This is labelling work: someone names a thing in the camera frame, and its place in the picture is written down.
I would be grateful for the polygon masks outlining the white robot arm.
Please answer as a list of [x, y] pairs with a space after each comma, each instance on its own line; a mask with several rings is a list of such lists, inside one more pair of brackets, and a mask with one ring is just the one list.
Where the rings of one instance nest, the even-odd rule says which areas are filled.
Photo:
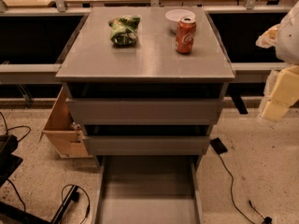
[[260, 35], [256, 45], [265, 49], [274, 47], [276, 56], [289, 65], [280, 72], [271, 72], [265, 87], [270, 93], [260, 104], [260, 122], [275, 123], [299, 100], [299, 2], [279, 24]]

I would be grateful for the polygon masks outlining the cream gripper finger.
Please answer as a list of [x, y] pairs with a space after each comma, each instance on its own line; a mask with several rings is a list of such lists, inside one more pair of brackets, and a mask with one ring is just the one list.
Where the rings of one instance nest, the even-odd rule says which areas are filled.
[[299, 66], [273, 70], [266, 81], [264, 98], [260, 104], [260, 120], [281, 120], [298, 100]]

